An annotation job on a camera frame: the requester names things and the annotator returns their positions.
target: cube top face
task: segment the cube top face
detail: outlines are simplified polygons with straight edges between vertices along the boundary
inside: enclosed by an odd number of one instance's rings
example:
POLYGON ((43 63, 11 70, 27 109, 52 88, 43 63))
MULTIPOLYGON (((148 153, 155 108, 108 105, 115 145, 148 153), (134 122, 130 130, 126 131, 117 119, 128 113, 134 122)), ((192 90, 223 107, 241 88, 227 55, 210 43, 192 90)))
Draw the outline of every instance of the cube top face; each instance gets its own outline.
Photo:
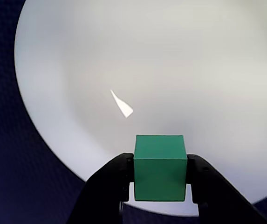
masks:
POLYGON ((187 160, 183 135, 137 135, 134 159, 187 160))

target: green block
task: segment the green block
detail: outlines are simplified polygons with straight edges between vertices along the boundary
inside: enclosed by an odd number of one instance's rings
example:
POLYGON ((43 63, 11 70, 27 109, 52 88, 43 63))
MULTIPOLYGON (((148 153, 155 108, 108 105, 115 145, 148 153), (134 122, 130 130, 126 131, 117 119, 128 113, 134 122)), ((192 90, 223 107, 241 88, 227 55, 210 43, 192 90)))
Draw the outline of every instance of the green block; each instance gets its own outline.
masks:
POLYGON ((186 170, 183 135, 137 135, 134 152, 136 201, 184 201, 186 170))

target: dark blue background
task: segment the dark blue background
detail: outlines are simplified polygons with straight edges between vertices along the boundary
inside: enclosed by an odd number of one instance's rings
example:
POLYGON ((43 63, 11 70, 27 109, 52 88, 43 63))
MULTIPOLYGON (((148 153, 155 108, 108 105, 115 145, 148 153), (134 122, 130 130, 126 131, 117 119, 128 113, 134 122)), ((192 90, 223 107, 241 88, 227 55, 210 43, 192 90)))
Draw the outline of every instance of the dark blue background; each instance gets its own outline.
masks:
MULTIPOLYGON (((14 38, 23 4, 24 0, 0 0, 0 224, 63 224, 84 182, 43 142, 21 100, 14 38)), ((256 206, 267 216, 267 198, 256 206)), ((198 219, 126 206, 124 222, 176 224, 198 219)))

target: white plate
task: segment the white plate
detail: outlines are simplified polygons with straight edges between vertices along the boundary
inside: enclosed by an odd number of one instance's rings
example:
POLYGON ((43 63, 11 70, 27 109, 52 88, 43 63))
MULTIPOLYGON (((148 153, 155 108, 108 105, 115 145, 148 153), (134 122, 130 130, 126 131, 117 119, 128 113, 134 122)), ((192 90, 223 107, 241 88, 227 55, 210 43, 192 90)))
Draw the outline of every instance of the white plate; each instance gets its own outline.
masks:
MULTIPOLYGON (((267 196, 266 0, 27 0, 15 67, 40 135, 83 180, 136 134, 183 134, 249 201, 267 196)), ((189 188, 129 204, 197 214, 189 188)))

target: green cube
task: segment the green cube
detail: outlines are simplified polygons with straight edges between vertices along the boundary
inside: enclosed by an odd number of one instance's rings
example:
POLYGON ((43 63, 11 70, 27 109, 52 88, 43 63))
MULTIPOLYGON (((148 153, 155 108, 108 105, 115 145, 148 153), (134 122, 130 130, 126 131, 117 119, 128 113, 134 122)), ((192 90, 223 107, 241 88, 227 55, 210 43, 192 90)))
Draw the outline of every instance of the green cube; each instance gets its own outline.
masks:
POLYGON ((183 135, 137 135, 134 152, 136 201, 184 201, 186 170, 183 135))

